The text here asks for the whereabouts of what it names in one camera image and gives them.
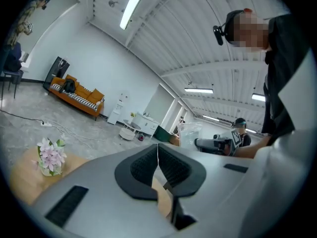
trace black speaker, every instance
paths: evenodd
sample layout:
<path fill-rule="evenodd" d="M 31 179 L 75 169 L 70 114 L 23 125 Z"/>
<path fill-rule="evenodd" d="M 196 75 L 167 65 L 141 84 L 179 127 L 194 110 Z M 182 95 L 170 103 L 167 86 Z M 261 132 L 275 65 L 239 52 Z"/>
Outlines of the black speaker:
<path fill-rule="evenodd" d="M 46 90 L 49 90 L 50 85 L 51 85 L 51 81 L 53 80 L 53 78 L 54 77 L 63 78 L 65 72 L 68 69 L 68 67 L 69 67 L 69 63 L 66 60 L 64 60 L 64 59 L 62 59 L 60 57 L 57 57 L 55 62 L 51 66 L 48 75 L 46 76 L 46 79 L 45 79 L 45 81 L 43 83 L 43 87 Z"/>

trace gray floor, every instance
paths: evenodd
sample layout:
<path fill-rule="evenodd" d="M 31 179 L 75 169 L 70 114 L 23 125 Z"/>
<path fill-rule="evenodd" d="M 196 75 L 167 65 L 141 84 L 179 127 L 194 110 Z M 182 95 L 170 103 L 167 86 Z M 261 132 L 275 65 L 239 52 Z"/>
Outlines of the gray floor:
<path fill-rule="evenodd" d="M 141 145 L 158 143 L 155 138 L 150 140 L 146 137 L 143 142 L 135 138 L 127 141 L 119 136 L 121 125 L 112 125 L 106 119 L 95 119 L 65 103 L 54 94 L 47 95 L 47 91 L 38 83 L 21 82 L 18 86 L 16 97 L 13 98 L 14 85 L 8 91 L 8 82 L 5 82 L 1 109 L 9 113 L 32 119 L 41 119 L 45 122 L 58 122 L 69 128 L 77 135 L 99 140 L 80 138 L 78 141 L 67 134 L 66 152 L 72 152 L 86 159 L 94 159 L 101 156 L 115 154 Z M 0 135 L 2 155 L 0 158 L 1 168 L 8 178 L 10 169 L 15 161 L 30 147 L 36 146 L 43 137 L 55 141 L 61 136 L 56 127 L 43 127 L 41 122 L 17 118 L 0 112 Z M 166 179 L 162 172 L 157 169 L 155 177 L 164 184 Z"/>

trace fluorescent light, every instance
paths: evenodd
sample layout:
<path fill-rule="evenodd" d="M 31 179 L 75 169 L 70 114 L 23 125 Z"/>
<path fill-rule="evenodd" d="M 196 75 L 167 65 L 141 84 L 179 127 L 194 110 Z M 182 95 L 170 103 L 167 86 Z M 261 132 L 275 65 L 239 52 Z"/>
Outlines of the fluorescent light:
<path fill-rule="evenodd" d="M 251 132 L 251 133 L 257 133 L 256 131 L 251 130 L 251 129 L 246 129 L 246 131 Z"/>
<path fill-rule="evenodd" d="M 208 118 L 208 119 L 211 119 L 211 120 L 219 121 L 219 120 L 216 119 L 216 118 L 208 117 L 208 116 L 205 116 L 205 115 L 203 115 L 203 117 Z"/>
<path fill-rule="evenodd" d="M 140 0 L 129 0 L 127 7 L 124 10 L 124 14 L 121 19 L 120 27 L 125 30 L 130 21 L 130 18 L 137 7 Z"/>
<path fill-rule="evenodd" d="M 260 94 L 252 94 L 252 99 L 265 102 L 265 96 Z"/>
<path fill-rule="evenodd" d="M 213 93 L 213 90 L 208 88 L 185 88 L 185 91 L 193 93 Z"/>

